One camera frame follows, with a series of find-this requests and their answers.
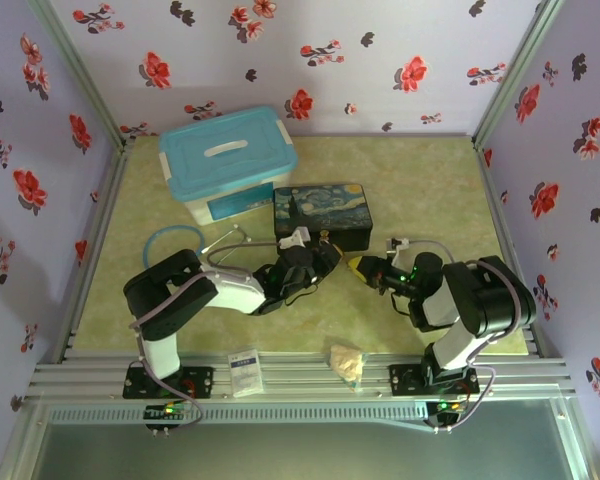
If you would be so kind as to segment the starry night painted box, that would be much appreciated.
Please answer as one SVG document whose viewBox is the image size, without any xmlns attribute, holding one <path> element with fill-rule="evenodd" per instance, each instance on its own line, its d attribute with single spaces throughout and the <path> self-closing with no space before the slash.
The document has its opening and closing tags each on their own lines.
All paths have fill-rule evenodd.
<svg viewBox="0 0 600 480">
<path fill-rule="evenodd" d="M 360 184 L 280 187 L 274 190 L 274 233 L 277 240 L 299 226 L 317 242 L 321 230 L 344 252 L 369 248 L 373 220 Z"/>
</svg>

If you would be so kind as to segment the aluminium frame post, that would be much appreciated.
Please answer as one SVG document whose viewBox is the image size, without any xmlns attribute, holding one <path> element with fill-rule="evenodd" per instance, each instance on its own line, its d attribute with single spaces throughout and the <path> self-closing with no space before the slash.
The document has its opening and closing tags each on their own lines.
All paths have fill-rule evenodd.
<svg viewBox="0 0 600 480">
<path fill-rule="evenodd" d="M 115 125 L 113 115 L 105 104 L 87 65 L 71 40 L 50 0 L 26 0 L 37 20 L 53 42 L 58 54 L 71 72 L 75 82 L 86 95 L 89 104 L 95 110 L 99 122 L 119 152 L 123 152 L 126 141 Z"/>
<path fill-rule="evenodd" d="M 472 144 L 476 150 L 484 147 L 497 126 L 565 2 L 566 0 L 541 0 L 538 3 L 532 21 L 507 67 L 506 74 L 472 136 Z"/>
</svg>

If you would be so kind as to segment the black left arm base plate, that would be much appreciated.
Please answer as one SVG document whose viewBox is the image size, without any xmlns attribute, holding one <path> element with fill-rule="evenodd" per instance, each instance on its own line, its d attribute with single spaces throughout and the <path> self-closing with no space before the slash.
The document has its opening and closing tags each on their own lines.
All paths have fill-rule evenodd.
<svg viewBox="0 0 600 480">
<path fill-rule="evenodd" d="M 209 366 L 182 367 L 162 382 L 169 389 L 156 383 L 142 366 L 129 367 L 123 386 L 124 399 L 179 399 L 173 390 L 194 399 L 211 397 L 214 369 Z"/>
</svg>

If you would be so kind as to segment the blue lidded storage box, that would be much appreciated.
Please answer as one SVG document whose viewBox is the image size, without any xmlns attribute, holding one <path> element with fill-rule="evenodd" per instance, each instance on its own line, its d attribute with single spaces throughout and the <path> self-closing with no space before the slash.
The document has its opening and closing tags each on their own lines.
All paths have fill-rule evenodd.
<svg viewBox="0 0 600 480">
<path fill-rule="evenodd" d="M 161 134 L 159 161 L 174 200 L 206 226 L 270 204 L 298 156 L 275 110 L 261 106 Z"/>
</svg>

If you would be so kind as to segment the white paper packet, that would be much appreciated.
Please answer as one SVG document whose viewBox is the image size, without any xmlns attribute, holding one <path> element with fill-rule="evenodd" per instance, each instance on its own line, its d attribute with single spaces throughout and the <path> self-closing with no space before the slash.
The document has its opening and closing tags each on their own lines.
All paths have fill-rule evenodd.
<svg viewBox="0 0 600 480">
<path fill-rule="evenodd" d="M 231 353 L 228 355 L 228 363 L 234 398 L 264 392 L 260 359 L 256 349 Z"/>
</svg>

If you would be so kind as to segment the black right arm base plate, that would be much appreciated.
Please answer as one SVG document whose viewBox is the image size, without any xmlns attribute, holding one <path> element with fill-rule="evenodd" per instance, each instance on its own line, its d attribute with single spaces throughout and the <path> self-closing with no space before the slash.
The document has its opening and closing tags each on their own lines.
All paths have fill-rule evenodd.
<svg viewBox="0 0 600 480">
<path fill-rule="evenodd" d="M 436 370 L 417 363 L 388 367 L 393 396 L 473 395 L 480 392 L 474 368 Z"/>
</svg>

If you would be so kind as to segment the bag of cotton balls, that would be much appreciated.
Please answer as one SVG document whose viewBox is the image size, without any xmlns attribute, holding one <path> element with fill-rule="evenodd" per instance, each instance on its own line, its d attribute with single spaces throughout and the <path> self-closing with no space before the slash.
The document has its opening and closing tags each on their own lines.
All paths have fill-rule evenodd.
<svg viewBox="0 0 600 480">
<path fill-rule="evenodd" d="M 328 364 L 350 390 L 358 392 L 367 358 L 368 355 L 357 348 L 334 344 L 330 347 Z"/>
</svg>

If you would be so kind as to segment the aluminium frame rail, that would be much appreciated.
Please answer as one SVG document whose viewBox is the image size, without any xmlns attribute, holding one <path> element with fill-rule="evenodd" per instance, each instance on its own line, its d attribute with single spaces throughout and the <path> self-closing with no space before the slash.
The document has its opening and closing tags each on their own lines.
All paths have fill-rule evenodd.
<svg viewBox="0 0 600 480">
<path fill-rule="evenodd" d="M 67 353 L 59 364 L 35 367 L 24 398 L 78 403 L 120 401 L 126 371 L 133 360 L 127 352 Z M 264 392 L 245 397 L 245 402 L 353 402 L 380 401 L 391 396 L 389 367 L 414 363 L 415 356 L 371 354 L 363 367 L 362 388 L 350 390 L 329 368 L 319 353 L 262 353 Z M 576 394 L 566 363 L 536 355 L 483 355 L 476 365 L 497 371 L 488 400 L 570 398 Z"/>
</svg>

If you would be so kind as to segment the blue tube stethoscope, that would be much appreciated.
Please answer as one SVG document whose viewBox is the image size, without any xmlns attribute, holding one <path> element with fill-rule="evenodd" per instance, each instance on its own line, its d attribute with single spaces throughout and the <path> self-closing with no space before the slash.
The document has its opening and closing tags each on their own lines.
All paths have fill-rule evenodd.
<svg viewBox="0 0 600 480">
<path fill-rule="evenodd" d="M 202 233 L 202 231 L 197 227 L 194 227 L 192 225 L 185 225 L 185 224 L 170 225 L 167 227 L 163 227 L 159 230 L 156 230 L 146 240 L 143 250 L 142 250 L 142 263 L 146 269 L 148 269 L 150 267 L 149 255 L 150 255 L 150 250 L 151 250 L 152 245 L 159 238 L 163 237 L 164 235 L 172 233 L 172 232 L 178 232 L 178 231 L 191 232 L 191 233 L 194 233 L 198 237 L 198 240 L 199 240 L 198 247 L 195 249 L 195 253 L 198 257 L 200 257 L 203 254 L 210 253 L 214 247 L 219 246 L 222 242 L 224 242 L 225 240 L 227 240 L 229 237 L 231 237 L 233 235 L 238 235 L 240 237 L 240 242 L 239 242 L 240 245 L 245 244 L 245 243 L 250 243 L 252 241 L 252 238 L 238 224 L 233 224 L 231 229 L 226 231 L 223 235 L 219 236 L 212 242 L 208 242 L 206 240 L 204 234 Z"/>
</svg>

